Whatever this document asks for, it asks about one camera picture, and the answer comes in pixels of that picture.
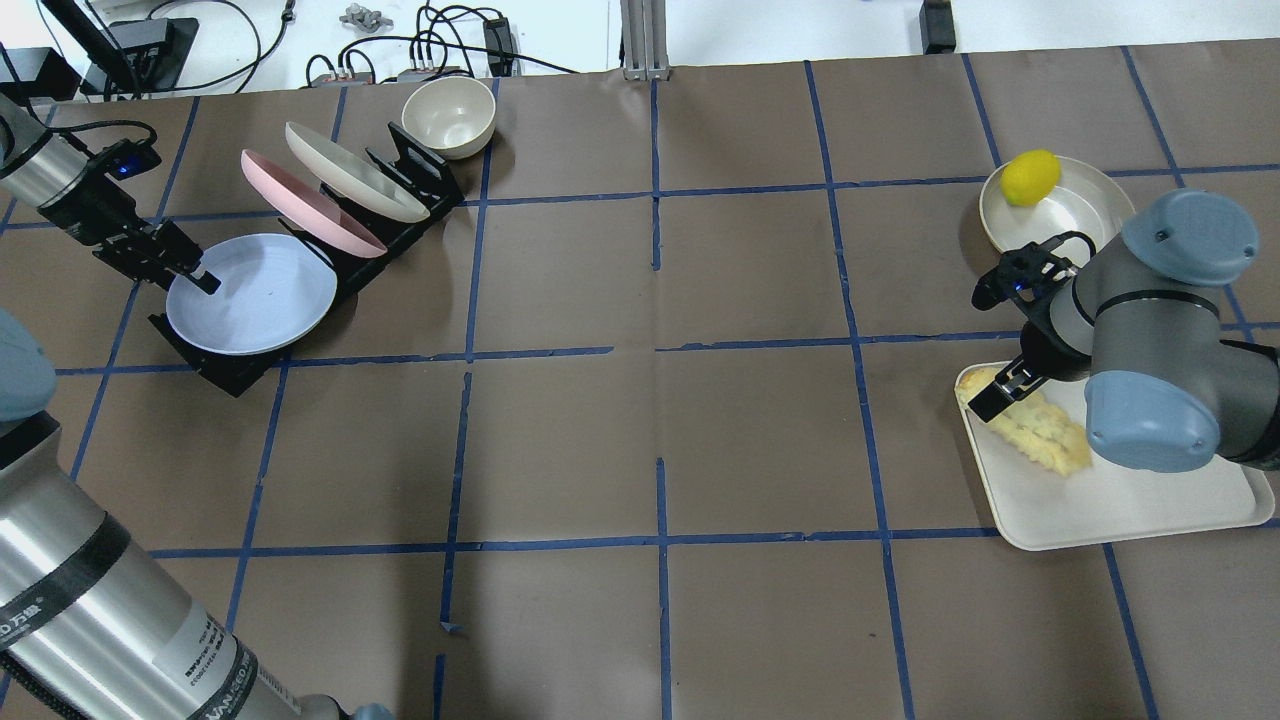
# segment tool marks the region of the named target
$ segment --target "power adapter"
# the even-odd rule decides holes
[[[489,73],[493,77],[511,77],[516,59],[516,40],[511,36],[511,20],[498,18],[484,22],[484,46],[489,51]]]

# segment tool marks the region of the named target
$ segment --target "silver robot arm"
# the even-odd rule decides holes
[[[0,667],[76,720],[392,720],[291,694],[58,468],[54,375],[0,310]]]
[[[1220,340],[1224,288],[1258,252],[1248,213],[1172,191],[1078,272],[1050,255],[1065,240],[1006,252],[979,281],[977,307],[1012,300],[1028,323],[1023,354],[970,407],[991,419],[1050,378],[1088,377],[1087,437],[1112,462],[1176,473],[1216,454],[1280,469],[1276,350]]]

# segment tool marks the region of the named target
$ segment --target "grid line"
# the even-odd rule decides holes
[[[655,462],[658,498],[658,651],[662,675],[662,720],[672,719],[671,693],[671,578],[667,571],[667,461]]]
[[[982,101],[982,90],[978,87],[978,76],[973,72],[973,63],[968,53],[960,54],[964,63],[964,74],[969,78],[969,90],[973,92],[973,102],[978,109],[978,119],[982,120],[982,133],[987,136],[987,150],[991,151],[992,167],[998,168],[1004,163],[1000,160],[1000,147],[996,145],[996,133],[991,129],[991,118],[987,117],[987,104]]]
[[[502,78],[493,78],[493,99],[498,101]],[[493,169],[493,143],[484,150],[484,167],[480,170],[480,202],[476,213],[476,246],[471,255],[471,295],[467,300],[467,347],[466,361],[475,360],[476,313],[480,307],[480,264],[484,261],[484,222],[489,214],[489,172]]]
[[[859,337],[858,319],[854,315],[851,293],[849,291],[849,268],[845,264],[845,241],[840,228],[840,208],[836,204],[836,183],[832,179],[831,152],[827,147],[827,129],[822,118],[822,102],[818,99],[818,85],[813,76],[813,64],[804,61],[805,79],[809,85],[809,99],[813,104],[813,118],[818,131],[818,146],[822,150],[822,170],[827,183],[827,205],[831,213],[831,234],[836,249],[836,269],[840,274],[841,301],[845,305],[845,320],[849,324],[849,337]],[[879,459],[876,452],[876,430],[872,424],[870,401],[867,395],[867,377],[863,370],[863,351],[860,343],[850,343],[854,360],[854,379],[858,386],[858,405],[861,411],[863,436],[867,442],[867,461],[872,475],[872,495],[876,500],[876,525],[879,533],[881,552],[884,568],[884,591],[888,601],[890,626],[893,632],[893,652],[897,657],[897,676],[902,693],[902,711],[906,720],[915,720],[915,707],[911,700],[911,678],[906,660],[906,639],[902,633],[902,614],[897,602],[897,579],[893,571],[893,543],[888,530],[888,512],[884,507],[884,488],[881,484]]]
[[[1147,708],[1147,719],[1160,720],[1156,696],[1151,691],[1151,679],[1147,676],[1147,662],[1142,657],[1142,647],[1138,644],[1138,632],[1133,626],[1133,614],[1129,611],[1129,596],[1124,591],[1124,580],[1120,578],[1120,565],[1116,562],[1116,552],[1111,543],[1102,544],[1102,555],[1107,561],[1107,574],[1111,575],[1111,587],[1115,591],[1120,623],[1124,624],[1125,641],[1129,643],[1129,655],[1133,657],[1133,666],[1138,673],[1138,689],[1142,692],[1142,703]]]
[[[1183,176],[1184,174],[1211,174],[1211,173],[1231,173],[1231,172],[1275,172],[1280,170],[1280,164],[1256,164],[1256,165],[1213,165],[1213,167],[1199,167],[1199,168],[1180,168],[1176,165],[1172,152],[1169,147],[1167,140],[1165,138],[1153,106],[1147,97],[1146,90],[1142,86],[1142,81],[1138,76],[1135,64],[1133,63],[1132,55],[1128,47],[1121,49],[1125,60],[1129,67],[1132,78],[1142,96],[1143,104],[1147,109],[1148,117],[1152,126],[1157,133],[1162,149],[1165,150],[1166,159],[1169,161],[1167,169],[1155,169],[1155,170],[1115,170],[1108,172],[1111,177],[1162,177],[1171,176],[1179,187],[1184,187]],[[998,147],[992,132],[989,118],[986,113],[986,106],[983,104],[980,90],[978,87],[977,77],[973,72],[969,56],[961,55],[970,88],[974,95],[974,101],[982,119],[983,131],[987,137],[988,147],[992,154],[992,160],[996,165],[1001,164]],[[904,707],[908,717],[914,717],[914,706],[910,694],[910,683],[908,674],[908,662],[905,652],[905,639],[901,626],[901,616],[897,602],[897,589],[896,580],[893,575],[892,565],[892,541],[915,541],[915,539],[943,539],[943,538],[988,538],[997,537],[998,532],[995,528],[987,527],[974,527],[974,528],[908,528],[908,529],[892,529],[887,510],[884,506],[883,488],[879,478],[879,464],[878,456],[876,454],[876,438],[872,423],[872,413],[869,406],[869,400],[867,395],[865,375],[863,372],[863,360],[860,347],[863,345],[883,343],[883,342],[948,342],[948,341],[973,341],[973,340],[1006,340],[1016,338],[1019,331],[996,331],[996,332],[982,332],[982,333],[942,333],[934,336],[922,336],[922,334],[886,334],[886,336],[860,336],[856,331],[856,320],[854,315],[852,304],[850,300],[849,291],[849,273],[847,265],[844,256],[844,238],[840,225],[838,208],[835,202],[836,190],[852,190],[852,188],[867,188],[867,187],[886,187],[886,186],[927,186],[927,184],[950,184],[950,183],[978,183],[983,182],[984,177],[966,176],[966,177],[940,177],[940,178],[900,178],[900,179],[883,179],[883,181],[841,181],[833,179],[831,158],[827,147],[826,131],[823,126],[822,109],[818,99],[817,83],[812,70],[810,63],[804,63],[810,100],[813,104],[814,120],[820,141],[823,165],[824,165],[824,182],[823,183],[801,183],[801,184],[781,184],[781,186],[744,186],[744,187],[723,187],[723,188],[694,188],[694,190],[673,190],[662,191],[659,184],[659,158],[658,158],[658,85],[655,81],[650,82],[650,141],[652,141],[652,154],[653,154],[653,188],[650,192],[623,192],[623,193],[599,193],[599,195],[576,195],[576,196],[545,196],[545,197],[516,197],[516,199],[495,199],[490,200],[488,197],[488,183],[490,173],[490,159],[492,147],[486,149],[484,156],[484,169],[481,176],[481,192],[479,201],[465,202],[463,206],[476,206],[479,208],[477,223],[476,223],[476,246],[475,256],[472,263],[471,274],[471,296],[468,305],[468,319],[467,319],[467,340],[466,350],[462,354],[440,354],[433,356],[424,355],[398,355],[398,356],[371,356],[371,357],[324,357],[324,359],[306,359],[306,360],[293,360],[285,359],[278,365],[280,370],[279,384],[276,388],[275,402],[271,410],[271,419],[268,424],[266,438],[264,441],[262,459],[259,468],[259,478],[255,484],[253,500],[251,502],[250,514],[246,520],[244,538],[238,548],[170,548],[152,551],[151,556],[156,559],[193,559],[193,557],[223,557],[238,559],[237,575],[233,585],[233,596],[230,607],[228,609],[228,628],[233,629],[236,615],[238,611],[241,591],[243,588],[243,579],[247,568],[247,562],[252,557],[303,557],[303,556],[339,556],[339,555],[390,555],[390,553],[444,553],[445,561],[445,577],[444,588],[442,588],[442,621],[447,621],[449,618],[451,602],[452,602],[452,582],[453,582],[453,560],[457,552],[526,552],[526,551],[549,551],[549,550],[577,550],[577,548],[596,548],[596,547],[635,547],[635,546],[657,546],[659,551],[659,609],[660,609],[660,652],[662,652],[662,691],[663,691],[663,719],[669,720],[672,716],[672,698],[671,698],[671,630],[669,630],[669,587],[668,587],[668,573],[667,573],[667,552],[669,546],[673,544],[717,544],[717,543],[773,543],[773,542],[879,542],[884,551],[884,574],[886,574],[886,592],[888,594],[891,624],[893,625],[895,635],[895,651],[899,662],[899,674],[901,691],[904,696]],[[498,79],[494,81],[494,95],[498,95]],[[342,114],[346,105],[347,90],[342,88],[338,99],[338,109],[333,126],[333,140],[340,131]],[[174,156],[174,164],[170,169],[170,176],[165,184],[164,195],[161,196],[161,202],[157,209],[157,219],[163,215],[164,209],[168,204],[170,191],[174,184],[174,179],[178,174],[179,163],[182,160],[187,141],[191,136],[196,113],[198,109],[200,99],[193,99],[192,108],[187,119],[187,126],[184,128],[182,140],[179,142],[178,151]],[[56,110],[54,108],[50,111],[50,119],[52,113]],[[785,533],[723,533],[723,534],[684,534],[684,536],[669,536],[667,530],[667,497],[666,497],[666,466],[664,461],[659,457],[657,460],[657,512],[658,512],[658,533],[655,536],[625,536],[625,537],[603,537],[603,538],[571,538],[571,539],[548,539],[548,541],[480,541],[480,542],[458,542],[457,541],[457,523],[460,518],[461,506],[461,489],[462,489],[462,471],[465,460],[465,445],[466,445],[466,424],[470,405],[471,393],[471,380],[472,375],[467,372],[463,377],[463,393],[460,410],[460,428],[458,428],[458,447],[456,456],[454,468],[454,488],[453,497],[451,498],[449,510],[449,530],[448,538],[444,543],[392,543],[392,544],[369,544],[369,546],[305,546],[305,547],[259,547],[252,546],[253,532],[256,525],[256,516],[261,503],[262,493],[265,489],[264,479],[269,468],[271,447],[274,445],[274,437],[278,428],[279,413],[283,405],[285,383],[288,370],[291,368],[307,368],[307,366],[325,366],[325,365],[353,365],[353,364],[398,364],[398,363],[430,363],[430,361],[466,361],[471,364],[477,360],[490,360],[490,359],[517,359],[517,357],[549,357],[549,356],[570,356],[570,355],[603,355],[613,350],[612,346],[598,346],[598,347],[576,347],[576,348],[545,348],[545,350],[517,350],[517,351],[490,351],[490,352],[476,352],[475,351],[475,324],[476,324],[476,309],[479,304],[479,281],[480,281],[480,266],[483,260],[483,240],[484,240],[484,225],[486,210],[490,205],[524,205],[524,204],[556,204],[556,202],[591,202],[591,201],[613,201],[613,200],[626,200],[636,197],[652,197],[653,199],[653,269],[660,269],[660,227],[659,227],[659,201],[662,197],[681,197],[681,196],[714,196],[714,195],[751,195],[751,193],[773,193],[773,192],[808,192],[808,191],[826,191],[828,195],[828,205],[832,222],[832,234],[833,242],[836,245],[837,256],[837,272],[841,279],[841,287],[844,293],[844,304],[846,310],[846,320],[850,328],[850,333],[846,337],[828,337],[828,338],[781,338],[781,340],[756,340],[756,341],[721,341],[710,343],[690,342],[680,347],[664,347],[654,348],[655,352],[680,352],[680,351],[709,351],[709,350],[751,350],[751,348],[772,348],[772,347],[815,347],[815,346],[840,346],[849,345],[854,356],[854,369],[855,369],[855,382],[858,386],[859,404],[863,414],[864,434],[865,442],[868,445],[868,462],[872,470],[872,486],[873,495],[876,496],[877,505],[877,528],[876,529],[855,529],[855,530],[824,530],[824,532],[785,532]],[[3,219],[0,219],[0,233],[6,229],[35,229],[35,228],[51,228],[51,223],[18,223],[10,224],[12,215],[15,211],[17,201],[10,201],[8,209],[4,213]],[[210,213],[198,215],[179,215],[174,217],[174,220],[180,222],[204,222],[204,220],[227,220],[227,219],[248,219],[248,218],[274,218],[279,217],[275,211],[247,211],[247,213]],[[97,395],[95,397],[93,406],[90,413],[88,421],[86,424],[84,433],[81,438],[81,445],[77,451],[77,459],[73,465],[72,477],[74,478],[79,470],[83,461],[86,448],[92,434],[93,424],[97,418],[99,409],[105,395],[106,383],[113,374],[138,374],[138,373],[169,373],[169,372],[192,372],[186,365],[136,365],[136,366],[115,366],[116,354],[119,346],[123,341],[129,316],[134,305],[134,300],[138,293],[138,283],[134,283],[129,297],[125,302],[124,313],[120,319],[120,324],[116,328],[116,336],[113,341],[111,352],[109,355],[108,363],[101,368],[69,368],[59,369],[59,375],[102,375],[101,383],[99,386]],[[1230,287],[1226,288],[1228,299],[1236,311],[1238,323],[1224,324],[1224,329],[1239,329],[1249,336],[1252,341],[1253,329],[1275,329],[1280,328],[1280,323],[1249,323],[1245,320],[1244,314],[1240,311],[1238,300]],[[1272,519],[1261,525],[1262,528],[1277,529],[1280,528],[1280,519]],[[1130,653],[1133,656],[1135,671],[1138,673],[1139,685],[1143,692],[1143,701],[1147,707],[1148,716],[1152,719],[1158,719],[1158,712],[1156,710],[1155,698],[1149,687],[1148,678],[1146,675],[1146,667],[1142,659],[1140,647],[1138,646],[1137,634],[1133,629],[1133,619],[1130,616],[1128,600],[1124,591],[1124,584],[1120,577],[1120,570],[1115,560],[1115,553],[1110,543],[1103,544],[1103,553],[1107,561],[1108,574],[1112,580],[1114,592],[1116,596],[1117,607],[1121,615],[1123,624],[1125,626],[1126,639],[1129,642]],[[442,712],[443,702],[443,685],[444,685],[444,667],[445,656],[438,655],[435,659],[435,676],[433,685],[433,717],[439,717]],[[4,693],[8,688],[8,678],[4,679],[4,685],[0,687],[0,703],[4,701]]]

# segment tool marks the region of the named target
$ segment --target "dish rack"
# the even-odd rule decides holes
[[[397,123],[388,123],[388,129],[396,143],[398,158],[388,163],[372,150],[366,149],[365,152],[383,174],[426,206],[430,214],[425,220],[417,223],[392,220],[338,195],[326,184],[320,186],[321,192],[387,246],[385,255],[372,259],[348,255],[280,219],[280,224],[289,234],[298,238],[298,242],[306,245],[312,252],[320,254],[321,259],[338,275],[338,292],[329,311],[325,313],[326,318],[335,307],[381,274],[388,264],[403,255],[406,250],[422,238],[429,228],[444,219],[449,210],[457,208],[465,199],[457,179],[453,177],[453,170],[449,169],[443,158],[413,140]],[[233,397],[243,395],[269,369],[280,364],[293,347],[293,345],[287,345],[256,355],[220,355],[201,350],[182,340],[169,323],[168,314],[150,315],[147,319],[192,369]]]

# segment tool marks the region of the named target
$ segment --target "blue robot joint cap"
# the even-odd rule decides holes
[[[1234,200],[1203,190],[1167,192],[1125,222],[1124,243],[1178,282],[1221,287],[1258,255],[1258,228]]]

